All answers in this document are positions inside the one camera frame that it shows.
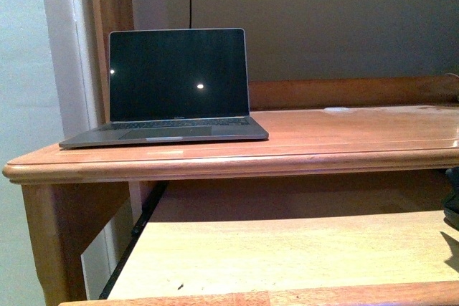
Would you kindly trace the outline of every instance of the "wall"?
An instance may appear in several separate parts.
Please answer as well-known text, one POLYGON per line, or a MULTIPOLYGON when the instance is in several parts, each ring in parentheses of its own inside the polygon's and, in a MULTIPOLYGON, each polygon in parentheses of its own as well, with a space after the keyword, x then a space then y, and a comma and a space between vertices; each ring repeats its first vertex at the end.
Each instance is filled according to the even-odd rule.
MULTIPOLYGON (((170 28, 188 1, 166 0, 170 28)), ((193 27, 245 28, 251 80, 438 75, 459 64, 458 2, 193 0, 193 27)))
MULTIPOLYGON (((96 126, 102 114, 93 78, 97 62, 90 0, 0 0, 0 5, 3 166, 96 126)), ((43 305, 21 190, 3 177, 0 204, 0 305, 43 305)), ((102 291, 131 228, 127 202, 83 254, 91 298, 102 291)))
MULTIPOLYGON (((62 140, 43 0, 0 0, 0 165, 62 140)), ((0 178, 0 305, 40 306, 21 188, 0 178)))

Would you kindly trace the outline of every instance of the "laptop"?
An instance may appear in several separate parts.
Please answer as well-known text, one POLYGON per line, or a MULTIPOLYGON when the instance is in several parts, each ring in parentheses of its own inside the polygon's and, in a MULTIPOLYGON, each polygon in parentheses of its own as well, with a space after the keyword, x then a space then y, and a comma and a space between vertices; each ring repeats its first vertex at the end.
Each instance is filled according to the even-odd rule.
POLYGON ((112 32, 110 122, 62 148, 266 140, 249 114, 243 29, 112 32))

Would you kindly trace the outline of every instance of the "black screen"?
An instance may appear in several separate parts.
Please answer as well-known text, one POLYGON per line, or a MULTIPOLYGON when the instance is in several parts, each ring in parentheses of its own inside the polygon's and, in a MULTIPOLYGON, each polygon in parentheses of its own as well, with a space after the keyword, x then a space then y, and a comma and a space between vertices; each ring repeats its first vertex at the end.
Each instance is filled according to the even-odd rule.
POLYGON ((110 34, 112 121, 248 115, 242 29, 110 34))

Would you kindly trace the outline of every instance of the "laptop trackpad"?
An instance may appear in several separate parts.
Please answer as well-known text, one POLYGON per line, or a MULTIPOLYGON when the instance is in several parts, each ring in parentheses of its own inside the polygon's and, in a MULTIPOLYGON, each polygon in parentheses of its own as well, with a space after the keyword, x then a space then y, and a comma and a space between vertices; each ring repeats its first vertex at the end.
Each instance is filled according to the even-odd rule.
POLYGON ((177 138, 187 136, 209 136, 212 134, 211 126, 182 127, 182 128, 146 128, 131 130, 120 140, 149 139, 149 138, 177 138))

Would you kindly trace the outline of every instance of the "laptop keyboard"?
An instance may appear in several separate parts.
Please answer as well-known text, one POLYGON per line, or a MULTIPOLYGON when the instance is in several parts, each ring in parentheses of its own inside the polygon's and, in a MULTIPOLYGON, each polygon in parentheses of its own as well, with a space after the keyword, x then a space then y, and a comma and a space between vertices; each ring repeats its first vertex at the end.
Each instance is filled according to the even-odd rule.
POLYGON ((201 125, 248 125, 245 118, 204 118, 193 120, 165 120, 165 121, 145 121, 111 123, 110 126, 102 130, 112 129, 141 129, 141 128, 168 128, 168 127, 196 127, 201 125))

